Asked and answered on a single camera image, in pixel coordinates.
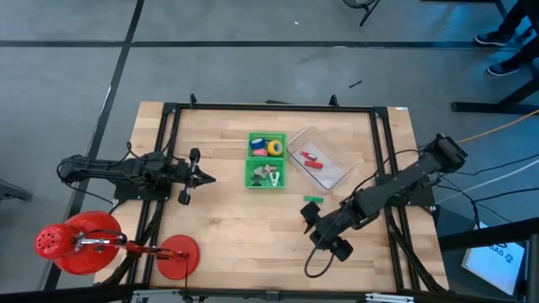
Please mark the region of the white printed board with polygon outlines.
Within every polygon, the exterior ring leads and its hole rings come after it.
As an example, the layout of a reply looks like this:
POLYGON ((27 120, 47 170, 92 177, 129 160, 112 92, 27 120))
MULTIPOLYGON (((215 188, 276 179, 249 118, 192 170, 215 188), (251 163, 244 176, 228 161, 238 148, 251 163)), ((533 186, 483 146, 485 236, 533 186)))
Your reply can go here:
POLYGON ((513 295, 525 249, 517 243, 469 248, 462 267, 507 295, 513 295))

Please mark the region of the red desk lamp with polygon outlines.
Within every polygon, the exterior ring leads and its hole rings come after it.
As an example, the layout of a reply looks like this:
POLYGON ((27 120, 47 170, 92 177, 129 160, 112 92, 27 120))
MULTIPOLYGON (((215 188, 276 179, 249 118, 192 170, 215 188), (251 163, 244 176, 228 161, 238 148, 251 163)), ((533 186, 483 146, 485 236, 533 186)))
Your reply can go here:
POLYGON ((34 250, 42 258, 70 274, 95 274, 107 267, 121 249, 134 257, 153 256, 157 269, 167 279, 189 277, 200 261, 196 241, 185 235, 168 238, 160 247, 146 247, 130 240, 120 223, 103 211, 87 211, 63 223, 42 229, 34 239, 34 250))

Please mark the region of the person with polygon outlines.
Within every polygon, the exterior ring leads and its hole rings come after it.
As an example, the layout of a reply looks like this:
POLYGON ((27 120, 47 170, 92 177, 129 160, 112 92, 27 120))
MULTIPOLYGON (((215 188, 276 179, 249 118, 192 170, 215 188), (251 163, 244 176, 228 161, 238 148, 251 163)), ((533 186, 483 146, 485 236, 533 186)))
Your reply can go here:
MULTIPOLYGON (((525 0, 518 0, 495 31, 476 35, 474 41, 479 45, 504 47, 509 44, 517 27, 525 16, 525 0)), ((510 59, 489 66, 487 72, 496 77, 506 76, 518 72, 521 66, 531 63, 537 57, 539 57, 539 34, 525 44, 510 59)))

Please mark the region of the green plastic basket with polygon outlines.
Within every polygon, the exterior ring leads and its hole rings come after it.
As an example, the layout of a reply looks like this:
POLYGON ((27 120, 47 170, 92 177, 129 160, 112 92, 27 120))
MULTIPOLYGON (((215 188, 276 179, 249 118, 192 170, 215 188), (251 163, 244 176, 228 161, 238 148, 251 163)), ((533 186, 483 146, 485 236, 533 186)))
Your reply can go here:
POLYGON ((265 150, 267 150, 267 145, 272 140, 279 140, 279 141, 282 142, 282 145, 283 145, 283 148, 284 148, 282 155, 278 156, 278 157, 275 157, 275 156, 271 156, 269 154, 267 157, 269 157, 269 158, 279 158, 279 159, 285 159, 286 158, 286 143, 287 143, 286 134, 285 133, 274 133, 274 132, 250 132, 248 134, 248 157, 254 157, 253 156, 253 150, 249 146, 249 142, 252 139, 259 138, 259 137, 265 138, 267 140, 265 150))
POLYGON ((273 159, 273 158, 249 158, 245 161, 245 170, 244 170, 244 185, 249 189, 283 189, 286 186, 286 162, 283 159, 273 159), (254 170, 257 167, 264 167, 270 165, 276 167, 277 172, 280 173, 279 185, 273 187, 270 182, 269 173, 266 173, 265 178, 261 178, 260 186, 253 186, 252 178, 256 176, 254 170))

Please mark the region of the grey chair base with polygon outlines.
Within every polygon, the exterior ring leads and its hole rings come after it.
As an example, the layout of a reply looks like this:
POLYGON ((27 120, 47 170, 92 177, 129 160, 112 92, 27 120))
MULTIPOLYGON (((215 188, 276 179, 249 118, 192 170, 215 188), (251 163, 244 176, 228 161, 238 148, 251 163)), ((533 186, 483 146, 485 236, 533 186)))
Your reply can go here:
POLYGON ((0 201, 8 199, 20 199, 30 201, 32 194, 17 185, 0 179, 0 201))

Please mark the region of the black table base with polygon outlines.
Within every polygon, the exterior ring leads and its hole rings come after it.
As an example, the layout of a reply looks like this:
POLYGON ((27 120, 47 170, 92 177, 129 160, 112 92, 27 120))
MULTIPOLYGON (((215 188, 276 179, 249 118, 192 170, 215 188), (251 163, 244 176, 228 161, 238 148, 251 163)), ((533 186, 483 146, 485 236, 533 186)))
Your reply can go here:
POLYGON ((534 111, 539 110, 539 105, 523 104, 523 102, 532 94, 539 92, 539 70, 533 64, 529 64, 527 68, 531 72, 531 79, 500 101, 496 103, 453 102, 450 105, 451 111, 457 113, 534 115, 534 111))

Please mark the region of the silver frame bracket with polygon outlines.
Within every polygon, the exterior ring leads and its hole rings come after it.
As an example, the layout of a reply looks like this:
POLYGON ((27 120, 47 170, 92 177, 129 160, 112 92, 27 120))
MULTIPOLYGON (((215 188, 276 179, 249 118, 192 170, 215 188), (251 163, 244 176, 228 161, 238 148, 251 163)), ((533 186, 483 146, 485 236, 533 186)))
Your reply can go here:
POLYGON ((181 290, 136 290, 129 303, 157 303, 164 300, 182 303, 182 297, 181 290))
POLYGON ((412 296, 387 295, 381 293, 369 293, 365 297, 366 303, 415 303, 412 296))

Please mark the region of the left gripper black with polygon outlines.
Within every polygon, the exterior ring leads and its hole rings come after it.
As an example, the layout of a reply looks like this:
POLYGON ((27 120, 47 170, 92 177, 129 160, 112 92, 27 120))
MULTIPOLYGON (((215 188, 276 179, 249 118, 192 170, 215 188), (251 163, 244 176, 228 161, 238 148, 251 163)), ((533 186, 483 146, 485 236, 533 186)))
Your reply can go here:
POLYGON ((173 178, 177 183, 184 185, 184 188, 180 191, 178 202, 182 205, 189 205, 189 192, 191 189, 208 183, 214 183, 216 180, 211 175, 199 169, 200 150, 198 148, 192 148, 190 150, 189 162, 179 157, 173 157, 173 159, 177 161, 173 178))

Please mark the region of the black neighbouring table frame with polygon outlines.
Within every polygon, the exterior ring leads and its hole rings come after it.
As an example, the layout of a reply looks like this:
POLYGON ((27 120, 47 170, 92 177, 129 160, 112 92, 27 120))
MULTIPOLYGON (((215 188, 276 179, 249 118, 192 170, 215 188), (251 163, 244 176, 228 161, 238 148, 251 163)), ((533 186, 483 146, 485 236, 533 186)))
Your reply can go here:
POLYGON ((478 228, 471 231, 439 238, 440 249, 443 251, 466 252, 469 248, 502 246, 512 242, 525 249, 513 295, 523 297, 526 303, 539 303, 539 217, 499 226, 485 226, 481 223, 478 228))

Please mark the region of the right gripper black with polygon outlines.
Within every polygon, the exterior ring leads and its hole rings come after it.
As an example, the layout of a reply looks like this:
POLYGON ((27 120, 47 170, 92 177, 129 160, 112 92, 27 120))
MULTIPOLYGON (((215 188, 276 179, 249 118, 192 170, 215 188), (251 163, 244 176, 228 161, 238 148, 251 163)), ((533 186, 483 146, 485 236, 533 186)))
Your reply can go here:
POLYGON ((307 234, 313 228, 310 238, 315 248, 330 248, 333 245, 332 254, 339 261, 345 261, 354 248, 348 241, 337 238, 347 229, 358 227, 366 216, 352 203, 343 203, 337 210, 322 217, 319 216, 319 211, 320 208, 313 201, 301 209, 301 215, 307 224, 304 233, 307 234))

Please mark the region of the clear plastic bin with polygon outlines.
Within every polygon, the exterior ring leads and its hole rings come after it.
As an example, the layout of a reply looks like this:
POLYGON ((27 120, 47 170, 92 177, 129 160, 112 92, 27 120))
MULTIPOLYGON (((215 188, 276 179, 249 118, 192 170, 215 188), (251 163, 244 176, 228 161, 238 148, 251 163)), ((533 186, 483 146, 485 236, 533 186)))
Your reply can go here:
POLYGON ((286 146, 287 157, 298 171, 319 190, 328 192, 336 189, 354 170, 354 162, 338 144, 327 138, 316 127, 307 127, 294 135, 286 146), (323 164, 322 169, 305 167, 308 161, 299 151, 305 151, 323 164))

